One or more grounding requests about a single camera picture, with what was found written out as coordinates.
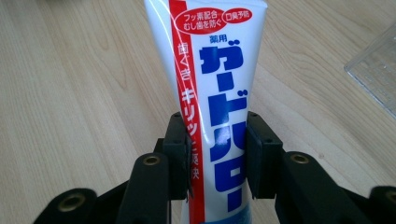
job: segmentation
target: red oval label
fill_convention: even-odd
[[[187,10],[175,18],[179,31],[192,35],[207,35],[221,30],[227,23],[222,19],[223,10],[200,7]]]
[[[225,11],[222,19],[227,23],[240,23],[250,20],[252,13],[249,9],[236,7]]]

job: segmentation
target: toothpaste tube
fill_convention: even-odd
[[[181,222],[251,223],[245,131],[267,5],[262,0],[145,4],[192,141],[192,192]]]

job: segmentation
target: clear plastic case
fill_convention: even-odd
[[[347,63],[345,70],[396,118],[396,23]]]

